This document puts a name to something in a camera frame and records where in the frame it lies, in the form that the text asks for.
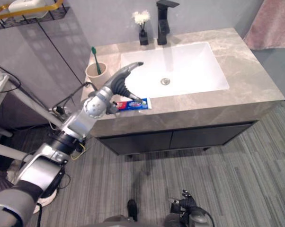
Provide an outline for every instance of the vanity cabinet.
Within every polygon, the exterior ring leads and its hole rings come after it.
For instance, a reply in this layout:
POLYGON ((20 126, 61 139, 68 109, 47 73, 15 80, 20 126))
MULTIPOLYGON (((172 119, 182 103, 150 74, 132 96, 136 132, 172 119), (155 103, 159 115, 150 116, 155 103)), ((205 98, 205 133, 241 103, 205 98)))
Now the vanity cabinet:
POLYGON ((119 155, 224 145, 249 128, 254 122, 212 125, 170 131, 145 132, 98 138, 119 155))

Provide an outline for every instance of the beige cup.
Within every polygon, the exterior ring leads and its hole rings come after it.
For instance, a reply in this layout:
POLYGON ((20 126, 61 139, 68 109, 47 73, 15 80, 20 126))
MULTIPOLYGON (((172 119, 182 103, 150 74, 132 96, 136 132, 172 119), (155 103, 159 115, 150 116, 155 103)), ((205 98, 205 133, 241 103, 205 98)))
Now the beige cup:
POLYGON ((98 64, 101 71, 100 75, 97 73, 97 67, 95 63, 89 65, 86 68, 86 75, 88 76, 90 81, 96 86, 96 88, 100 89, 111 76, 105 63, 99 62, 98 64))

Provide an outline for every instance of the sink drain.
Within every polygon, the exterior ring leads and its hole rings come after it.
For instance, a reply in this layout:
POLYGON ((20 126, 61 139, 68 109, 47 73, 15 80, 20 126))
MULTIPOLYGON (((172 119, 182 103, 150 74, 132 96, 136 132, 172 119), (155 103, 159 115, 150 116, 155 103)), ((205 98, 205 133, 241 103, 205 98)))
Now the sink drain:
POLYGON ((163 78, 160 80, 160 82, 162 85, 168 85, 171 81, 168 78, 163 78))

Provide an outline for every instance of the green toothbrush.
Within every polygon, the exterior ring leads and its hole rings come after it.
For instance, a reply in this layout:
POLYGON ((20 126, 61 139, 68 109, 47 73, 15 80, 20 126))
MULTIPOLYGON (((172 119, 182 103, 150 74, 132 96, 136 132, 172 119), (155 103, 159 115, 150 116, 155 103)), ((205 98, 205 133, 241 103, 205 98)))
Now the green toothbrush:
POLYGON ((100 70, 100 66, 99 66, 99 63, 98 63, 97 58, 96 58, 96 49, 95 49, 94 46, 92 46, 91 50, 92 50, 92 53, 94 54, 96 68, 97 68, 97 73, 100 75, 101 74, 101 70, 100 70))

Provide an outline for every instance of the white sink basin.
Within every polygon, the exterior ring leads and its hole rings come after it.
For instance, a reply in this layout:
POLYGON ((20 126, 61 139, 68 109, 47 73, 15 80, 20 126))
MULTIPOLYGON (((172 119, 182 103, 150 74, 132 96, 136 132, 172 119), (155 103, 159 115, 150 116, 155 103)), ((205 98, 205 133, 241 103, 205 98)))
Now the white sink basin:
POLYGON ((224 73, 206 42, 121 55, 122 67, 135 61, 143 61, 144 65, 134 69, 125 84, 140 98, 229 89, 224 73))

